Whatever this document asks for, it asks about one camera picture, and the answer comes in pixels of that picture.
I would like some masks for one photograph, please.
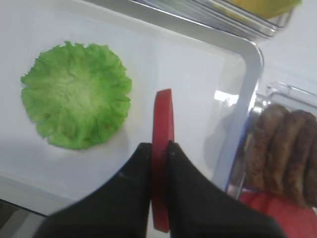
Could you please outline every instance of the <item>burger patty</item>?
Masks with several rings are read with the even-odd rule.
[[[289,112],[281,105],[268,106],[259,117],[246,153],[247,183],[255,189],[264,190],[266,153],[276,128]]]
[[[317,206],[317,137],[308,158],[307,174],[304,179],[304,196],[309,205]]]
[[[304,175],[310,150],[317,135],[314,115],[307,113],[307,121],[299,130],[284,175],[284,193],[294,202],[305,207]]]
[[[298,132],[307,121],[307,113],[299,110],[286,115],[271,142],[266,158],[264,180],[266,190],[282,195],[283,176]]]

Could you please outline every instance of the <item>white tray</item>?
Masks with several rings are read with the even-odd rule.
[[[262,73],[259,50],[133,1],[99,2],[125,15],[73,0],[0,2],[0,199],[49,214],[97,189],[151,142],[155,94],[165,88],[173,90],[175,141],[206,177],[217,167],[213,181],[224,189]],[[20,77],[65,40],[109,45],[133,80],[123,128],[86,151],[48,145],[20,99]]]

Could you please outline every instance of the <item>plastic container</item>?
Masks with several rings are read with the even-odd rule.
[[[293,11],[266,20],[225,0],[137,0],[207,26],[257,41],[287,26]]]
[[[277,81],[270,83],[266,87],[265,95],[258,94],[256,103],[247,120],[245,135],[237,150],[230,180],[226,188],[226,191],[235,198],[238,198],[241,191],[245,188],[244,155],[249,137],[262,111],[272,103],[281,104],[289,111],[304,110],[317,116],[317,95],[314,93]]]

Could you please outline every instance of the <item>white surface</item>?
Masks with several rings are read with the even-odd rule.
[[[317,1],[304,0],[290,25],[273,39],[259,44],[265,59],[260,93],[273,81],[281,81],[317,93]]]
[[[140,142],[151,141],[155,93],[164,88],[173,90],[175,140],[211,178],[230,124],[228,99],[237,98],[232,95],[239,93],[245,72],[239,56],[70,0],[2,0],[0,32],[1,199],[48,214],[94,191]],[[65,40],[109,45],[133,80],[132,107],[123,128],[108,143],[87,151],[48,145],[20,99],[20,77],[40,52]],[[225,94],[218,93],[217,101],[213,96],[219,89]],[[215,136],[217,144],[211,147]]]

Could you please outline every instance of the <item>cooked meat patty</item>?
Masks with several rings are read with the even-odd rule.
[[[317,137],[308,158],[307,169],[304,179],[304,196],[309,205],[317,206]]]
[[[278,127],[266,158],[265,188],[274,194],[283,194],[283,176],[299,130],[307,120],[300,110],[286,115]]]
[[[284,175],[284,193],[303,207],[307,206],[304,199],[304,174],[310,150],[317,135],[316,119],[309,113],[307,115],[308,121],[298,133]]]
[[[258,190],[264,190],[263,172],[266,153],[275,130],[289,112],[281,105],[268,106],[259,117],[253,131],[247,152],[247,184]]]

